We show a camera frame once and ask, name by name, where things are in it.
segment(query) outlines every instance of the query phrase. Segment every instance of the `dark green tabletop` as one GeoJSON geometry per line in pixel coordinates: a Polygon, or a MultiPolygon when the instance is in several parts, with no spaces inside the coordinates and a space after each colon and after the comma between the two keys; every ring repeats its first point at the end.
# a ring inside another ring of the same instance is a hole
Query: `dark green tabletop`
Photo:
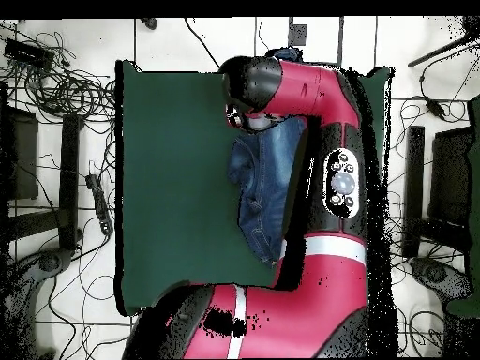
{"type": "MultiPolygon", "coordinates": [[[[383,145],[389,69],[365,79],[383,145]]],[[[238,131],[224,115],[221,75],[141,73],[124,62],[124,275],[127,313],[182,280],[271,285],[237,226],[227,177],[238,131]]]]}

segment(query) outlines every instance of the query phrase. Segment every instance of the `cloth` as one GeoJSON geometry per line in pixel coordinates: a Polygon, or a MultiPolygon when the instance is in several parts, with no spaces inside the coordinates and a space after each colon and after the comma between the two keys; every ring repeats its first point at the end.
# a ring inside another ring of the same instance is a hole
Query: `cloth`
{"type": "Polygon", "coordinates": [[[285,201],[296,147],[307,126],[292,117],[260,134],[241,134],[233,144],[229,178],[241,189],[238,225],[263,262],[280,256],[285,201]]]}

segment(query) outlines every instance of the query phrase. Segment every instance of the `white stripe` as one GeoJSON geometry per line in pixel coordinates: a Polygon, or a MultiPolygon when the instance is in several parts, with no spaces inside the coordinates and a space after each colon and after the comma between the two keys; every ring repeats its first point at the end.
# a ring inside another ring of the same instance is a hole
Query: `white stripe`
{"type": "MultiPolygon", "coordinates": [[[[307,239],[307,250],[305,255],[336,255],[339,257],[350,258],[366,264],[365,247],[355,240],[339,236],[311,236],[307,239]]],[[[280,259],[285,256],[287,242],[281,243],[280,259]]]]}
{"type": "MultiPolygon", "coordinates": [[[[235,300],[235,316],[233,321],[239,319],[241,321],[245,321],[247,316],[247,299],[245,297],[245,290],[243,287],[239,287],[235,285],[235,292],[236,292],[236,300],[235,300]]],[[[240,356],[240,348],[242,348],[242,340],[244,336],[234,337],[232,333],[232,337],[230,338],[230,346],[229,346],[229,354],[227,359],[238,359],[240,356]]]]}

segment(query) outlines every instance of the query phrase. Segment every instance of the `electronic device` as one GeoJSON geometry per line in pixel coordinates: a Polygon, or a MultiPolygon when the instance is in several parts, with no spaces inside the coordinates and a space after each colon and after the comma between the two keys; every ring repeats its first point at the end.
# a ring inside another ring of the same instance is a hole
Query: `electronic device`
{"type": "Polygon", "coordinates": [[[52,69],[54,54],[51,51],[7,38],[4,56],[21,64],[49,72],[52,69]]]}
{"type": "Polygon", "coordinates": [[[95,212],[98,221],[100,222],[101,232],[105,236],[110,236],[113,233],[113,224],[110,219],[109,207],[105,201],[105,195],[101,188],[100,180],[95,174],[88,174],[85,177],[86,186],[92,191],[95,200],[95,212]]]}

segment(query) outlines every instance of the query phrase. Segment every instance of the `tripod leg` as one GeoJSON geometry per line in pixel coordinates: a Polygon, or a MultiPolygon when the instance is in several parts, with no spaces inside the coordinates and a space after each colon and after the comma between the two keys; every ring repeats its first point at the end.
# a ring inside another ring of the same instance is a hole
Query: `tripod leg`
{"type": "Polygon", "coordinates": [[[452,41],[450,44],[447,44],[446,46],[443,46],[438,50],[432,51],[432,52],[428,53],[427,55],[424,55],[424,56],[422,56],[418,59],[415,59],[414,61],[412,61],[409,64],[409,68],[416,67],[417,65],[424,63],[425,61],[433,58],[434,56],[440,55],[442,53],[446,53],[447,51],[453,50],[458,46],[461,46],[463,44],[467,44],[467,42],[468,42],[468,40],[465,39],[465,37],[459,38],[458,40],[455,40],[455,41],[452,41]]]}

